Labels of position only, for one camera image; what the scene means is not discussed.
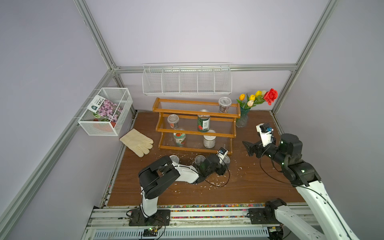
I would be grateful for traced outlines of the dark seed plastic jar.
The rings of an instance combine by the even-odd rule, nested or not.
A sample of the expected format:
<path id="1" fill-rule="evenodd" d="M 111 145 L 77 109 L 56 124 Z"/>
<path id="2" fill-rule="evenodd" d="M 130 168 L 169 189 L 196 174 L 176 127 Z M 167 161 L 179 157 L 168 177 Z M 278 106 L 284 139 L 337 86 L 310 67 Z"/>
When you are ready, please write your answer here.
<path id="1" fill-rule="evenodd" d="M 221 97 L 218 101 L 221 113 L 226 113 L 232 105 L 232 100 L 228 97 Z"/>

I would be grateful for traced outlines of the tomato lid round tin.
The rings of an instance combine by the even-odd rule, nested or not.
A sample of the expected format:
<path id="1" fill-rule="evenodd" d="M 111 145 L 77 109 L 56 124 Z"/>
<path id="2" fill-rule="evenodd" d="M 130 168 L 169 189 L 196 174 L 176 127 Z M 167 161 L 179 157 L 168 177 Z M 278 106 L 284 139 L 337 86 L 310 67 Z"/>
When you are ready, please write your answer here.
<path id="1" fill-rule="evenodd" d="M 184 133 L 173 133 L 175 144 L 178 147 L 183 147 L 186 143 L 186 134 Z"/>

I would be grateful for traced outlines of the red seed plastic jar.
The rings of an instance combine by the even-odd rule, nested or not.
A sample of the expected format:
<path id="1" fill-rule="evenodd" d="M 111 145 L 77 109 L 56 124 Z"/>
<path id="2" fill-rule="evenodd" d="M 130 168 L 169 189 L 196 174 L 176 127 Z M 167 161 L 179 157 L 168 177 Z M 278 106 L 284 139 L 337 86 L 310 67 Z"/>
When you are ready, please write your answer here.
<path id="1" fill-rule="evenodd" d="M 171 114 L 167 118 L 167 121 L 168 121 L 171 129 L 177 129 L 178 128 L 179 120 L 180 120 L 180 118 L 176 114 Z"/>

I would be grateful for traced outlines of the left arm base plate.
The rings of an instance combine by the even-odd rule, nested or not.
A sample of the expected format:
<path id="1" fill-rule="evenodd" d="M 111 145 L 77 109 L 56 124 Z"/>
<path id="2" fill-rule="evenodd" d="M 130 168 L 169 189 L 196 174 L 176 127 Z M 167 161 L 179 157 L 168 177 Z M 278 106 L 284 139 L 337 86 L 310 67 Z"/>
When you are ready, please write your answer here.
<path id="1" fill-rule="evenodd" d="M 168 226 L 171 220 L 170 210 L 158 210 L 153 216 L 145 217 L 141 209 L 131 209 L 126 212 L 129 226 Z"/>

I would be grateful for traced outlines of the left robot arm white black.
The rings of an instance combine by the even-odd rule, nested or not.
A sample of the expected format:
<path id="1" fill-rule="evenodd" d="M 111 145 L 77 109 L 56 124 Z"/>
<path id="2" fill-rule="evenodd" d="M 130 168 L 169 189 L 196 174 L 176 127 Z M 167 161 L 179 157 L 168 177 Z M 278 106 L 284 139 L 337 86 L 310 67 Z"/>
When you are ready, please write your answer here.
<path id="1" fill-rule="evenodd" d="M 141 213 L 145 218 L 154 216 L 158 211 L 158 198 L 175 182 L 197 185 L 216 173 L 223 176 L 229 172 L 225 163 L 226 155 L 210 154 L 197 165 L 186 166 L 174 162 L 170 156 L 164 156 L 142 169 L 139 174 L 142 202 Z"/>

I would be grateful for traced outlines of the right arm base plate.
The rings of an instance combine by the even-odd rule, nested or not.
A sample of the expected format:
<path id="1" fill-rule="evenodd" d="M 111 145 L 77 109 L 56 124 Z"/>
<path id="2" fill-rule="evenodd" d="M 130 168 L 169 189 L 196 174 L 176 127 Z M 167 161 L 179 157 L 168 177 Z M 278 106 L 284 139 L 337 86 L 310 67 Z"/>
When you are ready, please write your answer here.
<path id="1" fill-rule="evenodd" d="M 275 210 L 267 208 L 253 208 L 249 209 L 247 215 L 252 225 L 280 225 L 281 223 L 276 219 Z"/>

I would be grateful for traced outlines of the green seed plastic jar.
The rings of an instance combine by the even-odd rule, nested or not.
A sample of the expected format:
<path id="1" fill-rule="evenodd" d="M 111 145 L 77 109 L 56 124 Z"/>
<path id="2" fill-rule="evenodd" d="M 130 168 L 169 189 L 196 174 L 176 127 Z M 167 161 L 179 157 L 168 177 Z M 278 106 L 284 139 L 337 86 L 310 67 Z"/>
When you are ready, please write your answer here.
<path id="1" fill-rule="evenodd" d="M 231 163 L 231 159 L 229 156 L 225 156 L 223 158 L 223 162 L 226 164 L 226 166 L 229 168 L 230 167 L 230 163 Z"/>

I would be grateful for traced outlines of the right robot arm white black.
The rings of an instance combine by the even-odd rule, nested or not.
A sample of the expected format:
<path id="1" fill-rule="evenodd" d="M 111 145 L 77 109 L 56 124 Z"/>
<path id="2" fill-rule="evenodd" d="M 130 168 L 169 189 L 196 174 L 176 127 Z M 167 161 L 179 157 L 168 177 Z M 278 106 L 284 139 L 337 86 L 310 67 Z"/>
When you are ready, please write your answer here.
<path id="1" fill-rule="evenodd" d="M 328 195 L 315 168 L 302 159 L 303 143 L 296 135 L 282 134 L 278 146 L 271 133 L 261 133 L 257 143 L 243 142 L 248 155 L 269 157 L 281 166 L 287 185 L 294 187 L 310 207 L 322 232 L 298 217 L 282 200 L 266 203 L 265 213 L 286 226 L 301 240 L 356 240 L 358 237 L 348 226 Z"/>

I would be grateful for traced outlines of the white tin can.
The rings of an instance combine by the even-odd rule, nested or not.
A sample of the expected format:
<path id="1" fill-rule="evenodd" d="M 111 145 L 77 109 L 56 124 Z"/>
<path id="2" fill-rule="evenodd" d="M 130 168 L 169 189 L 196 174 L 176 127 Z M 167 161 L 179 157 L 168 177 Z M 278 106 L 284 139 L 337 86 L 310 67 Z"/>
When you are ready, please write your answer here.
<path id="1" fill-rule="evenodd" d="M 212 149 L 216 145 L 216 136 L 204 136 L 203 145 L 207 149 Z"/>

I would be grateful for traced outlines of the green red tomato can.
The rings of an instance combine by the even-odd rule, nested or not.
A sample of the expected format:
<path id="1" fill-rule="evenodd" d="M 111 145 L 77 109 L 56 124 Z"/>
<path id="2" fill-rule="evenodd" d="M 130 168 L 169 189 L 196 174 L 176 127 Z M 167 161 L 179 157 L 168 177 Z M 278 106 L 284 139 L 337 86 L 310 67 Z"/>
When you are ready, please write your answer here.
<path id="1" fill-rule="evenodd" d="M 206 133 L 210 129 L 210 116 L 198 115 L 198 131 Z"/>

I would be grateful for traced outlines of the purple seed plastic jar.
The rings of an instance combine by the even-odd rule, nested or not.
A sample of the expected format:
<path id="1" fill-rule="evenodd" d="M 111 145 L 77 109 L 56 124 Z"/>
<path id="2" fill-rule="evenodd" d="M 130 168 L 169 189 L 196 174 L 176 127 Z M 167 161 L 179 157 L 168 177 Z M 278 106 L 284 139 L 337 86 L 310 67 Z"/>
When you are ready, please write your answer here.
<path id="1" fill-rule="evenodd" d="M 198 155 L 195 157 L 195 160 L 194 160 L 194 164 L 196 166 L 199 166 L 200 164 L 202 164 L 204 161 L 205 161 L 206 157 L 203 156 L 203 155 Z"/>

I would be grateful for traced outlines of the silver green tin can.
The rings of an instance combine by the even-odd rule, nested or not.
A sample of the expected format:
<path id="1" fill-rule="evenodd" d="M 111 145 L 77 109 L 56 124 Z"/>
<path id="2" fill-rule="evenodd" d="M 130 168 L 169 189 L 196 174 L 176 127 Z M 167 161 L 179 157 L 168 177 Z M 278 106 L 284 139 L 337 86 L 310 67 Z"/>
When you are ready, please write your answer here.
<path id="1" fill-rule="evenodd" d="M 172 162 L 176 163 L 176 164 L 179 164 L 180 163 L 180 159 L 178 156 L 176 155 L 171 155 L 170 156 L 170 159 L 172 160 Z"/>

